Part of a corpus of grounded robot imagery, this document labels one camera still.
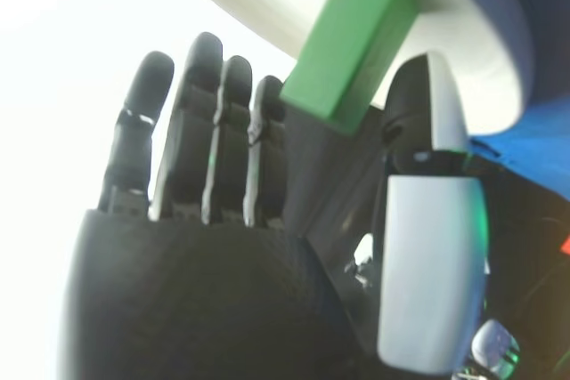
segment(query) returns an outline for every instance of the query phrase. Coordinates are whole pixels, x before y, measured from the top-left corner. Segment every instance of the green rectangular block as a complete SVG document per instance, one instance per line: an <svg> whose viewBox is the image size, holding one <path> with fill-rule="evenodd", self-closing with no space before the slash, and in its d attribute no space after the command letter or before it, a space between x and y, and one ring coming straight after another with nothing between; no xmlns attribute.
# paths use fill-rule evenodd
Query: green rectangular block
<svg viewBox="0 0 570 380"><path fill-rule="evenodd" d="M327 0L281 98L355 132L418 13L417 0Z"/></svg>

